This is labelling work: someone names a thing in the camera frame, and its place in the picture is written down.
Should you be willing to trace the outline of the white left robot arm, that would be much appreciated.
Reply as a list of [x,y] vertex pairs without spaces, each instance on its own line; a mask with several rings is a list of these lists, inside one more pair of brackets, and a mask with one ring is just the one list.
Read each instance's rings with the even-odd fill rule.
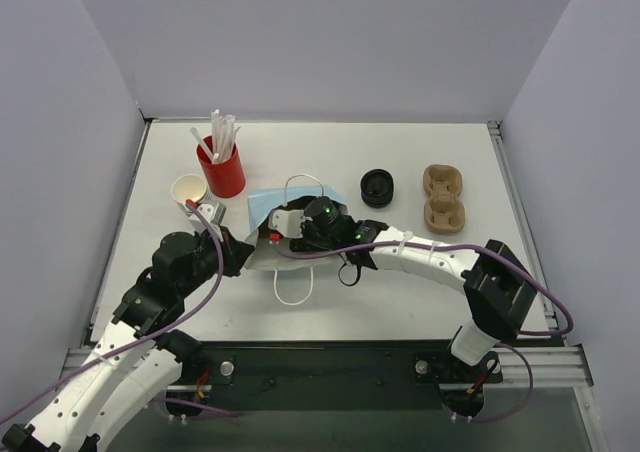
[[254,250],[227,228],[165,236],[90,356],[39,414],[5,432],[2,450],[104,451],[162,389],[199,378],[202,345],[176,328],[185,300],[210,279],[238,276]]

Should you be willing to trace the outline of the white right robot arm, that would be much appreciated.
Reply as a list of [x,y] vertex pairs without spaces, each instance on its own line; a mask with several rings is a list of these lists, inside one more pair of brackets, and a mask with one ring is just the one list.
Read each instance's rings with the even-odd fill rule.
[[302,210],[285,231],[289,250],[309,260],[341,255],[358,269],[390,270],[422,277],[461,293],[471,318],[443,356],[446,373],[464,380],[498,343],[516,339],[538,294],[531,277],[504,243],[448,245],[383,222],[354,220],[327,197]]

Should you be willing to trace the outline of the white and blue paper bag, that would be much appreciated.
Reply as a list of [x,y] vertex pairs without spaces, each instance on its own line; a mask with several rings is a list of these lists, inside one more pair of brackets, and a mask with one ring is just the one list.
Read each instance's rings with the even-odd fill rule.
[[[315,198],[326,196],[337,203],[342,212],[347,212],[344,198],[331,186],[322,183],[309,174],[295,174],[287,179],[283,187],[260,189],[249,194],[248,220],[249,235],[245,241],[255,247],[254,253],[245,263],[248,270],[261,270],[273,273],[273,291],[276,299],[286,306],[304,304],[312,295],[314,288],[314,267],[325,266],[338,262],[336,256],[312,260],[294,260],[277,253],[274,244],[269,242],[267,218],[274,209],[294,210],[304,208]],[[292,239],[283,238],[278,245],[288,246]],[[297,301],[283,300],[278,291],[278,276],[280,272],[298,269],[309,270],[309,289],[306,295]]]

